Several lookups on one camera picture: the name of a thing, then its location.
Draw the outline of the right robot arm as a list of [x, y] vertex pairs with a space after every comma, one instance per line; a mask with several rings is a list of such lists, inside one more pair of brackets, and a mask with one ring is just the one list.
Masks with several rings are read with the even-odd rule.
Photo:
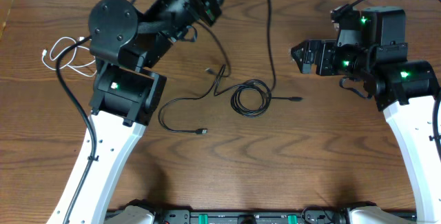
[[427, 61], [409, 61], [402, 8], [351, 9], [332, 17], [335, 40], [308, 39], [292, 59], [303, 74], [360, 81], [397, 139], [416, 203], [416, 223], [440, 222], [440, 85]]

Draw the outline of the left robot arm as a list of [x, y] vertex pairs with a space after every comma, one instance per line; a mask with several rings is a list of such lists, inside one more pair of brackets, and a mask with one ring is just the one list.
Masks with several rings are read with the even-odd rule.
[[143, 136], [166, 78], [154, 65], [197, 21], [212, 26], [224, 0], [156, 0], [145, 12], [133, 1], [101, 0], [85, 41], [96, 77], [86, 133], [51, 223], [103, 223], [116, 184]]

